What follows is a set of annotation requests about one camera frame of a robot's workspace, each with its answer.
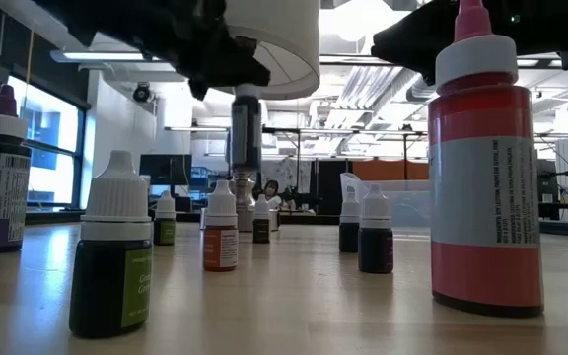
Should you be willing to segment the black computer monitor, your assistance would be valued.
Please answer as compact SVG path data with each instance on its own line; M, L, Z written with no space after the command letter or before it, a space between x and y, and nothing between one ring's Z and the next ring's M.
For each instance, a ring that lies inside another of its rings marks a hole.
M537 186L538 197L541 203L555 203L558 201L558 185L555 176L554 161L537 160Z
M153 185L190 185L191 161L190 155L143 154L139 174Z

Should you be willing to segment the small dark blue coloring bottle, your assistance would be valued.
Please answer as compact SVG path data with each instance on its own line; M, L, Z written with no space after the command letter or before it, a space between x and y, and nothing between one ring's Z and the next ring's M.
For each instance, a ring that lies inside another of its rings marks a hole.
M341 252L358 252L359 226L360 203L355 189L348 186L339 216L339 250Z

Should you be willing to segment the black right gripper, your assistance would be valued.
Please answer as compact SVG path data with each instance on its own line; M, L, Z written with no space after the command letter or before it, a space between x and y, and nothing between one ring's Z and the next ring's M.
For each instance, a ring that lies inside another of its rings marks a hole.
M555 53L568 69L568 0L491 0L491 22L519 55ZM454 4L425 4L374 34L371 54L434 85L436 57L453 43L454 29Z

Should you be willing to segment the large purple food coloring bottle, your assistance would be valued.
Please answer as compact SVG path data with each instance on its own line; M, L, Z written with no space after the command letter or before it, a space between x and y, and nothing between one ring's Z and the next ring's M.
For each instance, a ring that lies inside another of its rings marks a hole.
M22 248L32 150L28 125L18 117L14 88L0 87L0 252Z

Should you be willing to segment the person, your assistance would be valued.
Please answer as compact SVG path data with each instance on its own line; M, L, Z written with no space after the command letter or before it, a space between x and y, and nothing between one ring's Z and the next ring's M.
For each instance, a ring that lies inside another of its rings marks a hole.
M278 189L278 181L271 179L266 183L264 189L261 191L270 209L279 209L282 204L282 199L278 194Z

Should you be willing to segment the small orange food coloring bottle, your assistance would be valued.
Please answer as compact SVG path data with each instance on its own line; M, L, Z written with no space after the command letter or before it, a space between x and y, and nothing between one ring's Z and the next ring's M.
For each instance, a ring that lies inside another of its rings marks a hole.
M208 199L202 236L202 265L206 271L232 271L238 266L239 229L236 196L228 180L218 180Z

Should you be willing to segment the small green food coloring bottle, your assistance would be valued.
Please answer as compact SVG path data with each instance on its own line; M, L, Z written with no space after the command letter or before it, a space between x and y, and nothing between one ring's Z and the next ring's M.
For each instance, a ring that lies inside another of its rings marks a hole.
M69 328L107 338L139 328L149 316L152 224L147 183L131 154L114 150L91 181L81 217L71 286Z
M172 246L175 243L176 216L175 199L166 190L159 198L155 210L153 243L156 246Z

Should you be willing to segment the fluorescent ceiling light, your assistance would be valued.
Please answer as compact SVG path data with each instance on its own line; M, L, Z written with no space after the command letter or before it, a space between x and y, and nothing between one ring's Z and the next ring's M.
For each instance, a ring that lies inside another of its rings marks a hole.
M85 63L85 62L162 62L162 59L142 54L140 52L119 51L63 51L52 50L51 58L59 63Z

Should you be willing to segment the small purple food coloring bottle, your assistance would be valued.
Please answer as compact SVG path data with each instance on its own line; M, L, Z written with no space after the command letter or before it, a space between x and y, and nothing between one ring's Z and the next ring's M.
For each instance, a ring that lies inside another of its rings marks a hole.
M391 205L377 183L370 185L361 205L358 266L361 272L393 272Z

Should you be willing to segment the clear plastic bin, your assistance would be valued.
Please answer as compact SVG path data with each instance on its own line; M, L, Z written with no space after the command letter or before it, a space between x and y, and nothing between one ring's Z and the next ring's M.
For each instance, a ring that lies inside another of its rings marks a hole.
M377 184L381 193L390 203L392 224L398 227L429 227L431 221L431 201L426 179L416 180L360 180L351 173L340 175L342 198L346 197L351 186L360 204L368 194L372 184Z

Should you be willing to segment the small black food coloring bottle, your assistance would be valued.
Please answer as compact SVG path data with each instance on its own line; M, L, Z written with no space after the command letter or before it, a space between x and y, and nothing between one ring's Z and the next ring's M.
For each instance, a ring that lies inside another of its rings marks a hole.
M255 244L270 243L270 209L264 194L258 196L253 211L252 240Z

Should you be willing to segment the large window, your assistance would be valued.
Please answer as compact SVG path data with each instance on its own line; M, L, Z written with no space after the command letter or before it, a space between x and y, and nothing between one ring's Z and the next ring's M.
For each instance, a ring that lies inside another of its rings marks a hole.
M56 96L14 76L17 116L26 123L27 202L67 206L75 201L79 136L84 113Z

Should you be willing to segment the silver table lamp white shade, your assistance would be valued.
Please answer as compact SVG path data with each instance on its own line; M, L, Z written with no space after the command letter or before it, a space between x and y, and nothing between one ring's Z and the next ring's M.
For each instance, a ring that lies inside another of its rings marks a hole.
M258 86L259 102L312 94L320 85L320 0L226 1L230 34L238 41L251 40L254 58L270 71L269 83ZM254 199L249 178L256 172L232 171L238 228L244 233L252 230Z

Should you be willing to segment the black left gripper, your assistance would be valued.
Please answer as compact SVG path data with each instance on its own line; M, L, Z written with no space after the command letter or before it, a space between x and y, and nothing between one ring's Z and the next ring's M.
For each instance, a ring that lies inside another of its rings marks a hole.
M254 58L251 40L237 41L224 24L226 0L135 0L135 43L146 60L162 59L202 101L210 88L266 86L270 71Z

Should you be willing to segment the large pink food coloring bottle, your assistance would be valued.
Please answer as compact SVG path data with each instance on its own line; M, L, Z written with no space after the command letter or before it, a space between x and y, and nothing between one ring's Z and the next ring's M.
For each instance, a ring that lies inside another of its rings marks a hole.
M493 33L482 0L460 0L436 58L428 106L434 299L502 318L542 314L536 152L530 91L514 41Z

